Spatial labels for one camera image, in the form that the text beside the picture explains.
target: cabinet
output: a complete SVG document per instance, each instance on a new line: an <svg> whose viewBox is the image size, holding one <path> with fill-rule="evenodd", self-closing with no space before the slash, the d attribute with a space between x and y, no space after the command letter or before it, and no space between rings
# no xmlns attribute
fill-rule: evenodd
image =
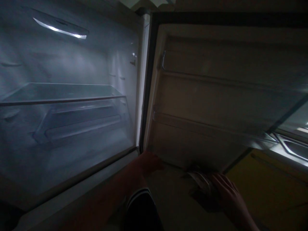
<svg viewBox="0 0 308 231"><path fill-rule="evenodd" d="M306 230L308 175L253 150L227 174L270 230Z"/></svg>

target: refrigerator wall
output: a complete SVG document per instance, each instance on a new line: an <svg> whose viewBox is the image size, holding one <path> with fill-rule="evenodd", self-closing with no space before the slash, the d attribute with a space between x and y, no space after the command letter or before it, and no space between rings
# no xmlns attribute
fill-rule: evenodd
<svg viewBox="0 0 308 231"><path fill-rule="evenodd" d="M138 32L75 1L0 4L1 175L39 195L134 147Z"/></svg>

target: hand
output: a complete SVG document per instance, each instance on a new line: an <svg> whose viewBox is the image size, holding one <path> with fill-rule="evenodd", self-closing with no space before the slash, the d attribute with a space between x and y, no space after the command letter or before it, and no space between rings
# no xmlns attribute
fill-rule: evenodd
<svg viewBox="0 0 308 231"><path fill-rule="evenodd" d="M144 151L138 156L132 165L136 168L140 168L142 174L148 175L156 170L163 169L161 159L149 151Z"/></svg>
<svg viewBox="0 0 308 231"><path fill-rule="evenodd" d="M231 222L240 230L258 231L235 184L222 174L212 174L209 178L217 187L220 193L217 200Z"/></svg>

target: kitchen sink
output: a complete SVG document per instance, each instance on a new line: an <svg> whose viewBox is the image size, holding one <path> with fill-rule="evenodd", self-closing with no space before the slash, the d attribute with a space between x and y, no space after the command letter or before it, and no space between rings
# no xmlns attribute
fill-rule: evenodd
<svg viewBox="0 0 308 231"><path fill-rule="evenodd" d="M308 145L291 138L275 134L285 151L291 155L297 156L308 161Z"/></svg>

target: fingers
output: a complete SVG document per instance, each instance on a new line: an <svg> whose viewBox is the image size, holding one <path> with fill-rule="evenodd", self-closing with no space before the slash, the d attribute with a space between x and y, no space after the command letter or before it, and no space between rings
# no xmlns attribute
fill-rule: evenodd
<svg viewBox="0 0 308 231"><path fill-rule="evenodd" d="M211 175L210 178L219 191L223 192L237 191L234 183L232 183L225 175L215 173Z"/></svg>
<svg viewBox="0 0 308 231"><path fill-rule="evenodd" d="M228 189L226 188L225 183L221 181L221 179L218 178L217 174L210 175L209 178L213 182L213 184L217 187L219 192L226 192Z"/></svg>
<svg viewBox="0 0 308 231"><path fill-rule="evenodd" d="M240 193L240 192L238 191L237 187L235 186L235 184L234 184L233 182L231 182L231 183L232 183L232 185L233 185L233 189L234 189L236 192Z"/></svg>

